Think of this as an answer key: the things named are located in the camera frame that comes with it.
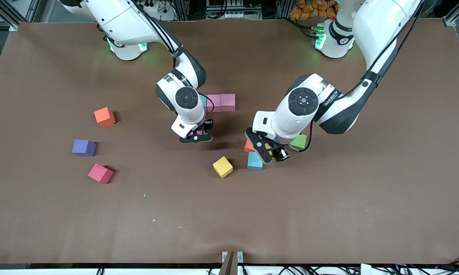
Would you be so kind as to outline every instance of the round black joint cover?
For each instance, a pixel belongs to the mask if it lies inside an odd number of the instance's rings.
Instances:
[[[197,91],[192,87],[181,87],[175,94],[175,101],[182,108],[195,108],[198,101]]]
[[[309,88],[298,87],[289,94],[289,110],[294,115],[310,115],[319,104],[318,96]]]

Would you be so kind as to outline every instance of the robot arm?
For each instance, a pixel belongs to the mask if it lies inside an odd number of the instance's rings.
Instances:
[[[204,67],[168,29],[144,11],[142,1],[59,1],[68,11],[96,21],[106,34],[111,50],[120,59],[137,58],[147,51],[149,42],[164,45],[174,59],[174,68],[158,81],[156,94],[165,107],[177,114],[172,130],[182,143],[212,140],[212,136],[205,133],[212,128],[212,121],[205,120],[203,104],[196,91],[205,83]],[[198,130],[202,130],[202,134],[191,134]]]
[[[313,121],[329,134],[343,134],[353,126],[396,58],[397,37],[412,16],[419,15],[420,1],[368,0],[359,8],[353,34],[367,70],[352,90],[343,94],[317,74],[303,75],[290,86],[275,112],[256,113],[245,135],[264,164],[272,158],[286,160],[285,149]]]

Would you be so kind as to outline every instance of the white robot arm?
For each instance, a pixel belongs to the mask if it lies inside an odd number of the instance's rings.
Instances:
[[[317,74],[303,75],[275,112],[257,112],[245,135],[264,164],[273,158],[286,160],[289,143],[313,121],[329,134],[343,134],[353,126],[397,56],[397,37],[413,15],[418,18],[421,4],[422,0],[367,0],[353,13],[353,35],[367,64],[364,76],[343,94]],[[334,23],[328,26],[323,36],[329,35]]]
[[[96,21],[99,30],[105,33],[111,51],[122,60],[137,58],[148,50],[150,42],[163,44],[174,59],[174,68],[158,81],[156,94],[165,107],[177,114],[172,130],[180,136],[181,143],[212,140],[212,136],[205,132],[212,129],[212,120],[205,119],[203,104],[196,91],[205,83],[206,71],[168,29],[144,11],[143,1],[58,1],[69,12]]]

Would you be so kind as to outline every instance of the blue cube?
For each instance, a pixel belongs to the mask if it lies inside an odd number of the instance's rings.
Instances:
[[[97,145],[88,139],[75,139],[72,153],[80,157],[93,157]]]
[[[250,152],[248,154],[248,169],[260,171],[262,168],[263,168],[263,163],[259,159],[257,153]]]
[[[199,94],[200,100],[202,101],[202,105],[204,106],[204,110],[207,111],[207,97]]]

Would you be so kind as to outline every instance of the pile of orange blocks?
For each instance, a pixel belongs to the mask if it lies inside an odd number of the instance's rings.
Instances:
[[[308,19],[310,17],[324,16],[332,18],[338,12],[336,1],[326,0],[294,0],[295,7],[290,10],[289,18],[292,20]]]

